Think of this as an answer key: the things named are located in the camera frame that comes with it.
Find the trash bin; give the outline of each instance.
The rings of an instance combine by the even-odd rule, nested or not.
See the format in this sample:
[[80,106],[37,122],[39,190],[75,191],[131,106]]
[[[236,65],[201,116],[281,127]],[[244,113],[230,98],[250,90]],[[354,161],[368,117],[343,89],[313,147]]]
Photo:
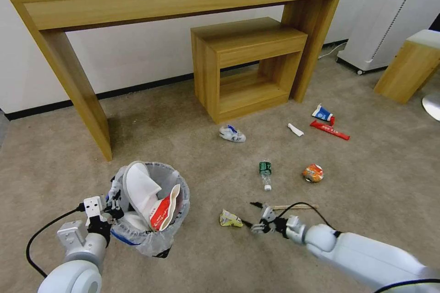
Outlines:
[[[142,231],[122,217],[115,221],[111,233],[120,241],[135,247],[143,255],[166,258],[173,244],[174,235],[189,211],[189,188],[185,179],[170,165],[156,162],[145,165],[150,177],[162,188],[157,194],[159,199],[167,197],[172,188],[180,184],[180,193],[176,199],[176,210],[171,224],[163,231]],[[116,180],[122,184],[125,168],[126,166],[122,167],[112,181]]]

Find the wooden stool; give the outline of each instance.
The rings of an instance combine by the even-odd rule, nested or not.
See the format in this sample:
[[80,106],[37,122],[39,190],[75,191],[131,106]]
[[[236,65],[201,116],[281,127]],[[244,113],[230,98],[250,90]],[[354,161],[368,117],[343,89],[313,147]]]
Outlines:
[[406,103],[439,66],[440,32],[422,30],[406,39],[374,91]]
[[[287,102],[306,39],[269,17],[192,28],[197,98],[217,124]],[[256,60],[258,70],[220,77]]]

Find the plastic bottle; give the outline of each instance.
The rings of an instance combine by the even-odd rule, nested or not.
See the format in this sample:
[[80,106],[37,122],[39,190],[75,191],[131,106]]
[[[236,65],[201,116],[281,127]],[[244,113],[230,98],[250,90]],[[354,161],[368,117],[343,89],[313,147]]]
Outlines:
[[265,191],[272,190],[272,185],[270,181],[271,174],[272,174],[272,164],[269,162],[269,160],[265,159],[262,162],[260,162],[260,176],[261,176],[261,180],[263,181]]

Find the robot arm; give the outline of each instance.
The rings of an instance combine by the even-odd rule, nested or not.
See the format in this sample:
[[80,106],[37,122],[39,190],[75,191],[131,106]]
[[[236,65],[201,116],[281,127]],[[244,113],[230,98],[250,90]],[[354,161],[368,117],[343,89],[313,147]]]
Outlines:
[[66,249],[63,263],[41,283],[38,293],[99,293],[105,249],[114,219],[124,213],[119,196],[108,203],[103,196],[84,199],[87,221],[64,223],[57,236]]
[[[262,220],[251,229],[257,233],[279,231],[285,238],[305,245],[318,259],[338,267],[374,290],[396,282],[438,278],[433,270],[398,247],[355,233],[341,233],[325,224],[307,228],[299,217],[276,217],[267,205],[263,205]],[[419,284],[397,287],[393,292],[439,293],[440,290],[432,284]]]

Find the red snack wrapper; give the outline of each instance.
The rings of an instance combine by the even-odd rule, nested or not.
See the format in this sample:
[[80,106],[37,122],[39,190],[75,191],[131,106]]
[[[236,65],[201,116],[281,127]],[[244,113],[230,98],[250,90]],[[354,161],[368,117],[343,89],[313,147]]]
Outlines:
[[323,130],[327,133],[330,133],[332,135],[335,135],[337,137],[340,137],[341,139],[344,139],[346,141],[348,141],[350,139],[350,136],[345,135],[343,133],[338,132],[337,130],[334,130],[332,126],[326,125],[326,124],[322,124],[319,123],[318,121],[314,121],[310,124],[310,126],[318,128],[319,130]]
[[302,175],[306,181],[311,183],[319,182],[324,177],[322,167],[317,164],[307,166],[307,168],[302,172]]

